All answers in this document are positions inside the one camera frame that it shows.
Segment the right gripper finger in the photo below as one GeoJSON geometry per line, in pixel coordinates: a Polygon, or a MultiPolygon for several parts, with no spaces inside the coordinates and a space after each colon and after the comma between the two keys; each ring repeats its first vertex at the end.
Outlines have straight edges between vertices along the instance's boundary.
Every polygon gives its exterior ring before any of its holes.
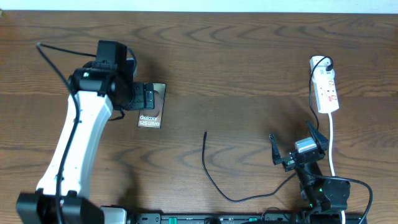
{"type": "Polygon", "coordinates": [[[269,139],[271,141],[271,153],[272,153],[272,161],[274,163],[274,165],[278,165],[282,163],[282,158],[279,152],[279,149],[277,147],[277,143],[274,139],[274,135],[270,134],[269,135],[269,139]]]}
{"type": "Polygon", "coordinates": [[[315,141],[317,148],[322,151],[326,151],[328,149],[328,139],[320,133],[312,124],[311,122],[306,122],[308,126],[308,130],[310,132],[311,137],[315,141]]]}

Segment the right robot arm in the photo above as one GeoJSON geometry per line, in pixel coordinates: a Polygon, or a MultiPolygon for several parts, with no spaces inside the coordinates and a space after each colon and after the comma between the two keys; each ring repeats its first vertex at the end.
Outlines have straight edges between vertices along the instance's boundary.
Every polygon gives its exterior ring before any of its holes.
{"type": "Polygon", "coordinates": [[[324,159],[329,140],[312,124],[307,123],[310,137],[295,143],[295,149],[282,157],[276,140],[269,136],[272,146],[272,161],[282,165],[286,172],[294,171],[300,182],[300,193],[308,201],[309,208],[296,215],[302,223],[326,221],[339,222],[341,212],[348,208],[350,183],[340,177],[322,174],[318,161],[324,159]]]}

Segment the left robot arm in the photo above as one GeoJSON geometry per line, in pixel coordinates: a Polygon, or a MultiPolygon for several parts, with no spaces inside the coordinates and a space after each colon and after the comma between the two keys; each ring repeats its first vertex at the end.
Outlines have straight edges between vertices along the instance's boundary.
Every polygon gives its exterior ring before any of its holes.
{"type": "Polygon", "coordinates": [[[93,60],[69,78],[67,117],[53,158],[34,193],[16,202],[23,223],[130,223],[125,208],[91,203],[91,173],[99,141],[114,110],[152,110],[154,86],[134,82],[137,59],[126,45],[99,40],[93,60]]]}

